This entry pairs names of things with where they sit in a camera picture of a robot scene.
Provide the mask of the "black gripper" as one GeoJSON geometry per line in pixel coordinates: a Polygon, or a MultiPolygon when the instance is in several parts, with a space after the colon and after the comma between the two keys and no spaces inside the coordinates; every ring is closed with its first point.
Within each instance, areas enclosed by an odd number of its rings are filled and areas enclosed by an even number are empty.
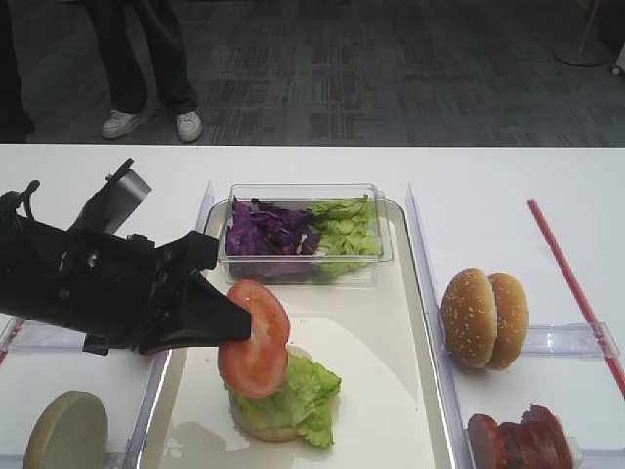
{"type": "Polygon", "coordinates": [[[150,355],[247,340],[251,314],[200,273],[217,257],[218,241],[197,231],[159,247],[134,234],[73,231],[58,268],[30,285],[28,317],[102,340],[91,347],[98,352],[150,355]],[[157,308],[159,293],[172,295],[157,308]]]}

